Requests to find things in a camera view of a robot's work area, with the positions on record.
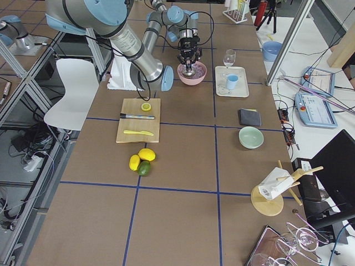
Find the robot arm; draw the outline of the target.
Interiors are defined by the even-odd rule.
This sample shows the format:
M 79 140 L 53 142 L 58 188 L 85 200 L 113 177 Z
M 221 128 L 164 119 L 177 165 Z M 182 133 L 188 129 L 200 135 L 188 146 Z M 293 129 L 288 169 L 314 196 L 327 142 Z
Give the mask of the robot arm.
M 110 39 L 131 62 L 130 78 L 140 89 L 169 91 L 174 82 L 170 66 L 155 59 L 127 23 L 124 1 L 46 1 L 47 24 L 55 30 L 84 35 L 87 28 Z
M 166 36 L 170 41 L 178 42 L 179 62 L 186 68 L 191 68 L 202 57 L 197 29 L 198 13 L 178 6 L 168 8 L 165 1 L 151 1 L 150 4 L 154 11 L 146 17 L 148 27 L 143 36 L 146 49 L 153 51 L 161 29 L 166 28 Z

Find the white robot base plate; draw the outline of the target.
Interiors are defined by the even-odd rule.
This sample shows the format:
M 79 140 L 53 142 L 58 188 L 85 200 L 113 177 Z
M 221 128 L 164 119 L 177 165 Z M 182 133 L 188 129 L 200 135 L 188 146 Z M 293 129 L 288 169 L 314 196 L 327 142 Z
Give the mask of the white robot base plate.
M 109 90 L 136 90 L 130 77 L 131 62 L 125 57 L 114 56 L 107 84 Z

